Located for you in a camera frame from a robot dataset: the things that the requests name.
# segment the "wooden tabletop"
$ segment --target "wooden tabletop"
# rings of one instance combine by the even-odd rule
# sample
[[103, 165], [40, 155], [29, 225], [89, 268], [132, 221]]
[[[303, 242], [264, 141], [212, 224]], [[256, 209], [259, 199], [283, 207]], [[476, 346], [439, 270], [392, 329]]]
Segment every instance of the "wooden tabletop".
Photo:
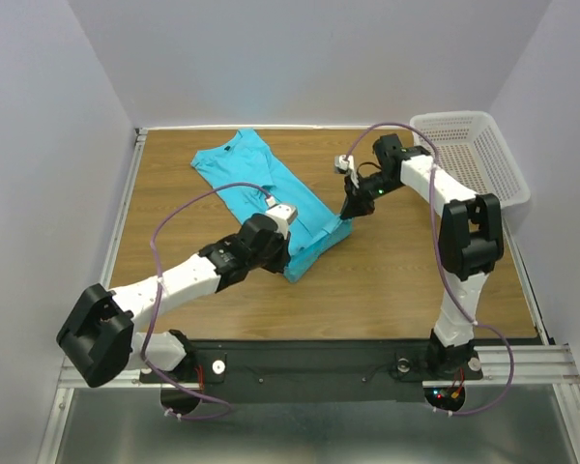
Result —
[[[343, 178], [333, 174], [333, 159], [345, 153], [358, 130], [258, 133], [329, 208], [339, 211]], [[189, 163], [197, 150], [222, 145], [234, 134], [148, 133], [112, 286], [155, 273], [148, 245], [153, 230], [176, 207], [210, 189]], [[371, 145], [380, 134], [360, 144], [358, 161], [373, 160]], [[399, 134], [405, 144], [412, 144], [409, 132]], [[163, 267], [179, 264], [238, 228], [218, 197], [194, 204], [159, 235]], [[423, 338], [436, 322], [442, 298], [427, 204], [410, 188], [401, 188], [378, 199], [374, 215], [356, 218], [350, 237], [322, 255], [299, 282], [255, 270], [238, 285], [162, 316], [156, 332], [179, 329], [190, 338], [224, 339]], [[536, 334], [508, 250], [484, 287], [478, 319], [498, 326], [506, 336]]]

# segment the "blue cloth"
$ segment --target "blue cloth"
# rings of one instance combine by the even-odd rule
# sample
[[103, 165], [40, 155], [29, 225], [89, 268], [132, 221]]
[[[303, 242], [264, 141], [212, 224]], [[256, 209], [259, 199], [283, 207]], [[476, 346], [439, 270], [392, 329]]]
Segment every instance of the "blue cloth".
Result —
[[[251, 182], [264, 187], [277, 201], [297, 207], [299, 216], [290, 225], [290, 263], [283, 273], [296, 282], [327, 249], [352, 231], [351, 220], [341, 220], [277, 159], [253, 129], [239, 130], [220, 147], [200, 150], [191, 162], [213, 187]], [[255, 188], [229, 188], [218, 193], [240, 223], [254, 213], [264, 213], [264, 193]]]

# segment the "plastic basket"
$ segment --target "plastic basket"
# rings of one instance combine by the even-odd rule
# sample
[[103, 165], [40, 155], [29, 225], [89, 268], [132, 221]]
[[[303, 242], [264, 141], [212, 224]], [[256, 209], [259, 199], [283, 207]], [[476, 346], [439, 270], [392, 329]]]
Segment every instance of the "plastic basket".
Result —
[[[494, 193], [501, 207], [524, 203], [531, 194], [494, 118], [482, 111], [415, 116], [411, 126], [438, 147], [443, 168], [477, 193]], [[415, 143], [429, 149], [415, 134]]]

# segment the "white wall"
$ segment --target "white wall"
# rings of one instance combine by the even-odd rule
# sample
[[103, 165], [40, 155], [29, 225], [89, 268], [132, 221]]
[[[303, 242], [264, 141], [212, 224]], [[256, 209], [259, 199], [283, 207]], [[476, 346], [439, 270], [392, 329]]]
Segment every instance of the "white wall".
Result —
[[554, 0], [491, 108], [532, 190], [509, 218], [548, 331], [580, 369], [580, 0]]
[[549, 0], [69, 0], [141, 127], [488, 109]]
[[64, 0], [0, 1], [0, 464], [35, 462], [132, 124]]

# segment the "gray floor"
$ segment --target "gray floor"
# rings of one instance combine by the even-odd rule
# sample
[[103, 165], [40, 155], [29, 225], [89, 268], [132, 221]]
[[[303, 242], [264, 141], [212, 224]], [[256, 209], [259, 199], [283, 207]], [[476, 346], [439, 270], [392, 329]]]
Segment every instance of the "gray floor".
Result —
[[[497, 388], [469, 391], [467, 406]], [[551, 387], [516, 387], [470, 418], [394, 402], [243, 405], [224, 420], [165, 418], [159, 391], [80, 390], [58, 462], [174, 464], [573, 463]]]

